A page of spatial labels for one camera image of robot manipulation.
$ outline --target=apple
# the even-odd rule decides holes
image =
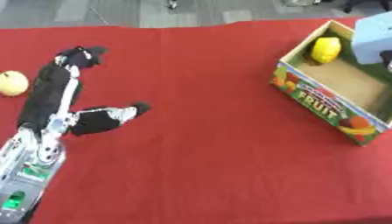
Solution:
[[[7,96],[21,95],[29,87],[29,81],[20,72],[0,73],[0,93]]]

